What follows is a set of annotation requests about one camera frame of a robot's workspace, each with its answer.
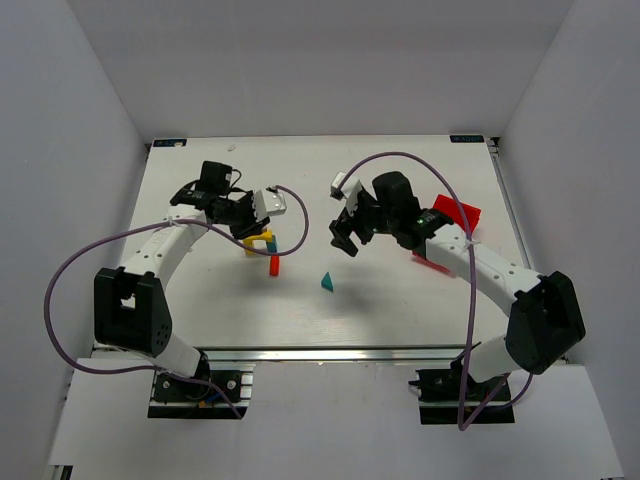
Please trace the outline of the yellow arch block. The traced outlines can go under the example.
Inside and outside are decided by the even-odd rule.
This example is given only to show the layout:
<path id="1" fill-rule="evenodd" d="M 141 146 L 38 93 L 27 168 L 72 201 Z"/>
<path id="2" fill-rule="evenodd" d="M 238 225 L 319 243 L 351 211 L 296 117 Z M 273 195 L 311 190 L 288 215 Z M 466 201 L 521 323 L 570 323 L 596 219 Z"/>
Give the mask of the yellow arch block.
<path id="1" fill-rule="evenodd" d="M 247 256 L 251 256 L 254 254 L 269 254 L 271 252 L 267 251 L 266 242 L 270 239 L 270 237 L 274 235 L 271 229 L 265 228 L 260 234 L 252 235 L 246 237 L 242 240 L 242 244 L 244 247 L 244 252 Z M 257 243 L 262 242 L 264 244 L 263 248 L 259 248 Z"/>

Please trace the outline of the red cylinder block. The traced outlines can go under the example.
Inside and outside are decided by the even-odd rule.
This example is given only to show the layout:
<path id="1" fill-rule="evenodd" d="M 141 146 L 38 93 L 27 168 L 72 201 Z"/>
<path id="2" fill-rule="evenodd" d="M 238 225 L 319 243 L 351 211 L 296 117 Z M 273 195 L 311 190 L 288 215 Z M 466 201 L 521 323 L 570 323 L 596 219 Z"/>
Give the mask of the red cylinder block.
<path id="1" fill-rule="evenodd" d="M 280 257 L 271 256 L 269 263 L 269 275 L 272 277 L 278 277 L 280 273 Z"/>

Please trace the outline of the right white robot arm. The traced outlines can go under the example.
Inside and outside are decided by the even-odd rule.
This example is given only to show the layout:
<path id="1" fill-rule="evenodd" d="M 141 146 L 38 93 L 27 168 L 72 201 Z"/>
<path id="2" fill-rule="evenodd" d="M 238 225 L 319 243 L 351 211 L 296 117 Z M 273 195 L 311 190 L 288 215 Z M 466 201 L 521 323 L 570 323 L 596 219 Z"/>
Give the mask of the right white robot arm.
<path id="1" fill-rule="evenodd" d="M 507 316 L 505 333 L 480 343 L 454 363 L 480 384 L 516 370 L 544 373 L 585 335 L 572 281 L 556 271 L 542 275 L 520 267 L 467 239 L 450 216 L 420 206 L 409 180 L 397 171 L 376 177 L 373 192 L 358 178 L 340 172 L 330 195 L 343 202 L 329 229 L 332 245 L 349 256 L 374 235 L 392 236 L 398 245 L 468 281 Z"/>

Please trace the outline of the teal triangle block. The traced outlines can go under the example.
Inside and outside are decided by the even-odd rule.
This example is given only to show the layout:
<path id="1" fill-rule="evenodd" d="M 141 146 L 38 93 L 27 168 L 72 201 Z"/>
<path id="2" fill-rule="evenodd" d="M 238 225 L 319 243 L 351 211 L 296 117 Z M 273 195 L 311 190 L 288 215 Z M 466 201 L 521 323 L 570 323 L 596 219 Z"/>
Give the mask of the teal triangle block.
<path id="1" fill-rule="evenodd" d="M 322 277 L 321 287 L 330 292 L 334 291 L 333 281 L 329 272 L 326 272 Z"/>

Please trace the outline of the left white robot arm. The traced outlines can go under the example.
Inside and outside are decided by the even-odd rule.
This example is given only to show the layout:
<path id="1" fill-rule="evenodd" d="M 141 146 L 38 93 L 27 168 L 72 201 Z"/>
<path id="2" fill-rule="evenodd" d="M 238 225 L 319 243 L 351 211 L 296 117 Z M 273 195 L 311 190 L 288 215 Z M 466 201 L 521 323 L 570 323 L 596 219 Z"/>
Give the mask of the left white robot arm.
<path id="1" fill-rule="evenodd" d="M 171 373 L 206 380 L 204 354 L 173 332 L 164 288 L 207 232 L 223 225 L 234 240 L 262 233 L 284 206 L 279 194 L 243 190 L 231 184 L 234 168 L 202 164 L 200 177 L 170 199 L 163 227 L 116 269 L 103 268 L 94 279 L 94 336 L 97 342 L 133 352 Z"/>

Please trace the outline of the teal rectangular block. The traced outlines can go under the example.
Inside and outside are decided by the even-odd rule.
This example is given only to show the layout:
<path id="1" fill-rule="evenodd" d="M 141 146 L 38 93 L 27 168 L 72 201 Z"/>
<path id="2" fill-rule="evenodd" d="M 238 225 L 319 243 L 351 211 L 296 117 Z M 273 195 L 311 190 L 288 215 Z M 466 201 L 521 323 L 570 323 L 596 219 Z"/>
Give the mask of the teal rectangular block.
<path id="1" fill-rule="evenodd" d="M 270 239 L 266 242 L 267 251 L 271 253 L 276 253 L 278 251 L 277 239 L 275 235 L 272 235 Z"/>

